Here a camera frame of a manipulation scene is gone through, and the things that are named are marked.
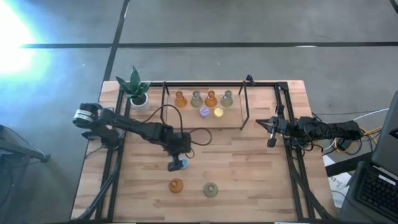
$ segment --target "yellow object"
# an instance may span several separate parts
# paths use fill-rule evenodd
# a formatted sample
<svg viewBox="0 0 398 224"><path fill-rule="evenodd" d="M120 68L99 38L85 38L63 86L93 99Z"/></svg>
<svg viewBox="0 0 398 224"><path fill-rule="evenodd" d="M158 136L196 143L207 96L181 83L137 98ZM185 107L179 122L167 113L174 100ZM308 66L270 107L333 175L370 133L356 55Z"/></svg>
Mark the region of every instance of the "yellow object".
<svg viewBox="0 0 398 224"><path fill-rule="evenodd" d="M177 91L175 93L175 101L174 104L176 107L184 108L188 103L188 100L184 97L181 91Z"/></svg>
<svg viewBox="0 0 398 224"><path fill-rule="evenodd" d="M205 104L208 107L215 107L217 105L216 93L210 90L207 98L205 99Z"/></svg>
<svg viewBox="0 0 398 224"><path fill-rule="evenodd" d="M380 127L375 128L375 129L373 129L373 130L370 130L370 131L367 131L366 129L364 129L364 128L362 128L362 127L359 127L359 128L362 130L363 136L369 135L369 137L373 140L374 144L376 145L376 144L377 144L377 141L376 141L375 138L372 136L372 134L374 134L375 132L380 131L380 130L382 129L382 127L383 127L383 126L380 126ZM341 150L339 150L339 149L337 148L337 142L335 141L335 143L334 143L334 147L336 148L336 151L339 152L339 153L347 153L348 150L351 148L351 146L352 146L352 144L351 144L350 146L348 146L348 148L347 148L346 150L341 151Z"/></svg>
<svg viewBox="0 0 398 224"><path fill-rule="evenodd" d="M216 118L221 118L224 115L224 110L221 108L216 108L214 110L214 115L216 116Z"/></svg>

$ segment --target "green leaves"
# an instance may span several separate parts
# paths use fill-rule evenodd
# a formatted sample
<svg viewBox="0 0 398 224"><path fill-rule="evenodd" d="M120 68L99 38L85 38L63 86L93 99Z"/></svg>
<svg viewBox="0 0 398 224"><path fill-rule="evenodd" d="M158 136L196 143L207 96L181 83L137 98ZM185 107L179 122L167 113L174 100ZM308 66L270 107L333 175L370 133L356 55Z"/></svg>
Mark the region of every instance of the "green leaves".
<svg viewBox="0 0 398 224"><path fill-rule="evenodd" d="M141 83L141 79L139 78L138 71L135 66L132 67L132 72L130 76L130 89L132 92L137 91L139 85Z"/></svg>
<svg viewBox="0 0 398 224"><path fill-rule="evenodd" d="M133 92L130 90L130 85L124 81L122 78L116 77L116 80L120 84L120 87L127 93L132 94Z"/></svg>
<svg viewBox="0 0 398 224"><path fill-rule="evenodd" d="M122 78L116 77L120 87L127 93L128 98L136 99L142 97L149 89L152 82L142 83L135 66L132 67L130 83Z"/></svg>

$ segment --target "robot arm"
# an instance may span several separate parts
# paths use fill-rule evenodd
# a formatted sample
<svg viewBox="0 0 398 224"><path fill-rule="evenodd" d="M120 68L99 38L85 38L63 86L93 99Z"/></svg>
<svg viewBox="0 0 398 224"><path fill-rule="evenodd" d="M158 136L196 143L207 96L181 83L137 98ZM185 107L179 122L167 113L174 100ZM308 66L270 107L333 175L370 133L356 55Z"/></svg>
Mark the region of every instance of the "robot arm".
<svg viewBox="0 0 398 224"><path fill-rule="evenodd" d="M295 123L290 123L287 120L281 119L284 106L279 105L275 110L275 116L271 119L257 119L256 123L265 128L271 137L268 140L268 147L275 146L275 134L281 133L285 137L292 138L293 142L304 146L309 142L322 140L342 138L345 140L359 140L363 137L363 133L355 121L347 121L343 123L324 123L314 120L311 117L300 117L295 120Z"/></svg>
<svg viewBox="0 0 398 224"><path fill-rule="evenodd" d="M101 138L102 144L107 148L119 147L120 137L116 129L109 129L107 126L120 128L125 131L136 133L152 144L158 144L172 156L168 170L175 171L182 167L178 155L191 152L191 136L189 133L175 133L172 126L162 123L142 123L135 119L126 118L113 113L109 109L102 108L97 103L82 103L77 110L73 124L79 128L90 129L91 131L82 135L91 139L93 136Z"/></svg>

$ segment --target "keyboard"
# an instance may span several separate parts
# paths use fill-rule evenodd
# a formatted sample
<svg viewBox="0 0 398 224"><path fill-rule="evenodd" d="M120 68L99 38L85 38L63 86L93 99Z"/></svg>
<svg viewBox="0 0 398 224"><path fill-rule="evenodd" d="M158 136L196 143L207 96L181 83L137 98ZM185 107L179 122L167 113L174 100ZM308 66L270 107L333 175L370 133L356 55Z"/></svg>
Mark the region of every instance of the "keyboard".
<svg viewBox="0 0 398 224"><path fill-rule="evenodd" d="M361 176L356 200L398 222L398 183L392 177L369 167Z"/></svg>

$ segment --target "purple object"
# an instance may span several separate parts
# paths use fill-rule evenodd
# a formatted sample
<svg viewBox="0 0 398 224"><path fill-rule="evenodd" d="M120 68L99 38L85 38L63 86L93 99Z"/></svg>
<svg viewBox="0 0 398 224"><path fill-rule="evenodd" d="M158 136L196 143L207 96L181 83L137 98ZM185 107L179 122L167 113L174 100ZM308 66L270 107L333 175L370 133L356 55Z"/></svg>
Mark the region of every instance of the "purple object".
<svg viewBox="0 0 398 224"><path fill-rule="evenodd" d="M202 118L207 118L210 114L210 110L209 110L209 108L204 106L204 107L200 108L199 114Z"/></svg>

